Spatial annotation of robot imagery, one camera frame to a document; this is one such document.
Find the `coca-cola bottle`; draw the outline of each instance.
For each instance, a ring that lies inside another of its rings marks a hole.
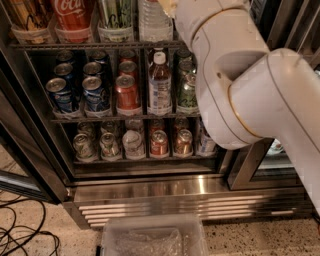
[[[92,1],[84,0],[51,0],[57,22],[62,30],[70,31],[66,33],[66,39],[73,43],[85,42],[88,39],[89,30],[81,31],[90,26]]]

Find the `bottle label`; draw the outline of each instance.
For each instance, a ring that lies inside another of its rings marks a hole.
[[[159,81],[149,77],[149,105],[151,109],[171,106],[171,78]]]

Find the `white robotic arm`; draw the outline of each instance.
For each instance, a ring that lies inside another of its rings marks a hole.
[[[281,141],[320,213],[320,80],[297,53],[269,51],[246,0],[159,0],[195,54],[204,125],[222,147]]]

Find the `soda can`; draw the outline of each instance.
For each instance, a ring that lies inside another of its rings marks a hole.
[[[106,157],[117,156],[120,153],[119,146],[115,136],[106,132],[100,138],[101,153]]]
[[[93,9],[91,1],[51,0],[51,4],[57,17],[57,23],[62,30],[83,30],[90,26]],[[70,37],[67,40],[72,43],[82,43],[88,40],[88,36],[89,29],[88,33],[81,35],[80,38]]]
[[[74,97],[78,102],[80,102],[82,90],[80,86],[77,85],[77,79],[73,70],[73,66],[69,63],[61,63],[55,66],[53,72],[57,77],[63,78],[67,81],[67,84],[69,84],[70,88],[72,89]]]
[[[142,119],[126,119],[124,123],[127,130],[133,130],[139,132],[142,136],[144,135],[144,125]]]
[[[174,152],[180,155],[186,155],[192,152],[192,133],[187,129],[178,132]]]
[[[58,52],[56,56],[56,63],[57,65],[61,63],[69,63],[74,67],[76,63],[76,60],[74,58],[74,53],[69,50],[63,50]]]
[[[121,50],[119,52],[119,63],[133,61],[138,65],[138,56],[134,50]]]
[[[213,152],[216,143],[210,137],[206,130],[203,130],[201,133],[201,139],[199,141],[198,151],[201,153]]]
[[[168,152],[168,137],[164,131],[157,130],[151,135],[150,153],[164,155]]]
[[[88,159],[96,154],[92,140],[87,134],[78,134],[73,139],[73,147],[77,152],[77,158]]]
[[[72,94],[72,89],[62,78],[54,78],[46,84],[47,93],[61,113],[72,113],[79,109],[79,103]]]
[[[165,128],[164,119],[151,119],[149,121],[149,136],[151,136],[155,131],[164,131]]]
[[[177,117],[173,124],[174,137],[176,137],[178,132],[182,129],[189,129],[189,120],[186,117]]]
[[[94,141],[96,139],[96,129],[93,123],[90,122],[80,122],[77,125],[78,133],[87,134],[88,137]]]
[[[100,112],[110,108],[109,94],[101,84],[99,77],[87,77],[82,86],[89,111]]]
[[[89,62],[83,67],[83,77],[87,78],[90,76],[99,77],[101,80],[105,81],[105,72],[102,69],[100,63],[97,62]]]
[[[138,85],[132,76],[123,75],[116,79],[117,106],[120,109],[130,110],[140,107]]]
[[[196,97],[196,75],[187,74],[181,81],[178,105],[184,108],[198,107]]]
[[[136,131],[128,130],[123,135],[122,144],[128,156],[142,156],[145,154],[141,134]]]
[[[139,75],[138,75],[138,66],[133,61],[124,61],[119,64],[119,76],[121,75],[129,75],[132,76],[136,83],[138,83]]]
[[[102,122],[100,131],[101,134],[112,133],[116,138],[119,138],[120,136],[118,125],[112,120]]]
[[[113,74],[109,54],[106,53],[104,50],[95,50],[90,55],[89,60],[91,62],[97,62],[102,66],[102,69],[106,74],[108,86],[111,86],[113,81]]]

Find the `coca-cola label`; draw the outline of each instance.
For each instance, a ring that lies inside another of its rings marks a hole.
[[[85,13],[84,0],[53,0],[54,8],[60,16]]]

